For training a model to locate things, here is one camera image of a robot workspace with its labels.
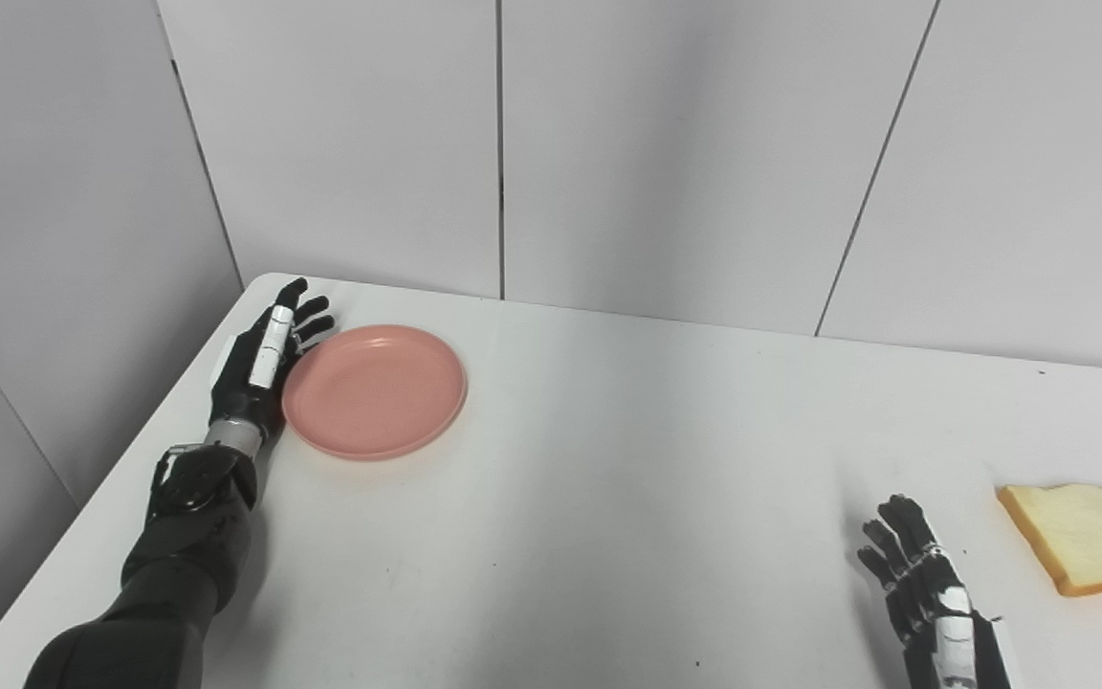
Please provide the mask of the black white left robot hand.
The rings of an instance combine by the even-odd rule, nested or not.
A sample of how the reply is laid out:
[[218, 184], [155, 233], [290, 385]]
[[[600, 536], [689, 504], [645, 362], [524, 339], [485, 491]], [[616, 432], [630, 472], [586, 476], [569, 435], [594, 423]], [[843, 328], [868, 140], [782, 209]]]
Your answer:
[[284, 427], [281, 397], [290, 374], [336, 327], [329, 299], [318, 294], [307, 300], [307, 278], [289, 282], [251, 326], [233, 340], [210, 385], [210, 424], [245, 420], [266, 439]]

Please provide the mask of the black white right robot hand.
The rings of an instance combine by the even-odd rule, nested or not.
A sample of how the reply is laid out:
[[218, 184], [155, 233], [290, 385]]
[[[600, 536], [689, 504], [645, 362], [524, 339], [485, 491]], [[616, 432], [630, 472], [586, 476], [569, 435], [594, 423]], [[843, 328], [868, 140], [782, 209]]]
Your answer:
[[862, 532], [857, 559], [884, 591], [912, 688], [1011, 688], [996, 622], [974, 606], [921, 505], [893, 494]]

